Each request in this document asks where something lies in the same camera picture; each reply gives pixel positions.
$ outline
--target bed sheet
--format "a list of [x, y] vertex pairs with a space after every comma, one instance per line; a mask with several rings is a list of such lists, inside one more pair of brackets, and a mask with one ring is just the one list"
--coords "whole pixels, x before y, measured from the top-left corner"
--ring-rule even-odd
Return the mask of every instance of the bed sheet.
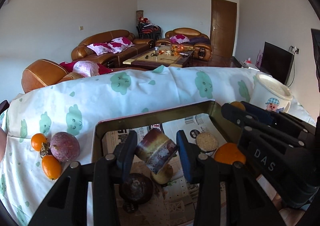
[[[219, 104], [249, 101], [252, 69], [164, 67], [153, 71], [126, 70], [67, 81], [18, 95], [0, 124], [7, 134], [7, 146], [0, 162], [0, 199], [21, 226], [32, 215], [55, 181], [41, 168], [39, 153], [30, 144], [32, 135], [48, 139], [59, 131], [73, 134], [80, 143], [81, 164], [92, 160], [95, 125], [121, 116], [173, 108], [205, 100]], [[289, 113], [315, 124], [294, 98]], [[88, 225], [92, 221], [92, 193], [88, 195]]]

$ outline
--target leather sofa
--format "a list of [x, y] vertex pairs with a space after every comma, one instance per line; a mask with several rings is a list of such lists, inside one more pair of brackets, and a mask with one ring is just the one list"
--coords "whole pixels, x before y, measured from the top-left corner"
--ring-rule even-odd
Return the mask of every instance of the leather sofa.
[[[87, 45], [93, 43], [108, 43], [112, 39], [118, 37], [126, 37], [135, 45], [120, 53], [106, 53], [99, 56], [93, 50], [87, 47]], [[108, 68], [118, 68], [121, 67], [123, 61], [130, 59], [137, 54], [143, 53], [152, 47], [154, 47], [154, 40], [136, 39], [135, 35], [130, 33], [128, 30], [119, 29], [95, 34], [82, 40], [80, 44], [72, 50], [71, 58], [73, 61], [79, 59], [89, 60], [103, 64]]]
[[[113, 68], [112, 70], [117, 72], [126, 69], [145, 71], [145, 69], [134, 67]], [[39, 59], [33, 62], [23, 71], [21, 85], [23, 91], [28, 93], [35, 89], [80, 78], [83, 78], [83, 76], [75, 72], [68, 73], [65, 68], [53, 61]]]
[[[194, 38], [194, 37], [204, 37], [206, 39], [209, 39], [207, 35], [201, 33], [198, 30], [191, 29], [191, 28], [177, 28], [174, 30], [170, 30], [165, 33], [165, 38], [159, 39], [156, 41], [156, 46], [160, 45], [167, 45], [167, 46], [172, 46], [172, 45], [178, 45], [175, 43], [172, 43], [171, 40], [169, 39], [170, 37], [173, 37], [175, 35], [185, 35], [186, 37]], [[184, 43], [186, 46], [193, 47], [195, 52], [193, 57], [199, 58], [201, 60], [209, 61], [212, 53], [212, 48], [211, 45], [204, 44], [204, 43], [197, 43], [194, 45], [188, 45], [188, 43]]]

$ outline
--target tangerine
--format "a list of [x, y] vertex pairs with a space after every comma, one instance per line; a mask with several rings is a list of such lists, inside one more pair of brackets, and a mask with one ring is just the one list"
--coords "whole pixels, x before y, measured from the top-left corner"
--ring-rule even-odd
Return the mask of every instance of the tangerine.
[[47, 139], [42, 133], [34, 134], [31, 138], [31, 146], [35, 151], [40, 151], [42, 143], [46, 143]]
[[53, 155], [44, 156], [41, 165], [43, 172], [49, 179], [56, 180], [59, 178], [62, 167]]
[[242, 111], [245, 111], [245, 106], [241, 102], [232, 102], [230, 103], [232, 106], [239, 108]]
[[240, 152], [237, 147], [237, 144], [226, 143], [219, 147], [214, 154], [215, 161], [220, 163], [225, 163], [232, 165], [234, 162], [239, 161], [242, 164], [245, 164], [246, 157]]

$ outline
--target white container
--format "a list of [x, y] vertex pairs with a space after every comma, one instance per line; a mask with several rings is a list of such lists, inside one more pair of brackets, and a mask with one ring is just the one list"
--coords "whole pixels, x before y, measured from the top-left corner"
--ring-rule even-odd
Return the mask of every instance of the white container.
[[250, 103], [264, 110], [287, 113], [292, 100], [290, 89], [278, 80], [263, 73], [257, 73]]

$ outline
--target television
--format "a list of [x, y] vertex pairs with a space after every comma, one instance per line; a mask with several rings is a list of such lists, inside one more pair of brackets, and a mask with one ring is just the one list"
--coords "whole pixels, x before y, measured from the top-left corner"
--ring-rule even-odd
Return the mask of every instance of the television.
[[289, 51], [265, 42], [260, 71], [272, 75], [279, 82], [287, 85], [294, 55]]

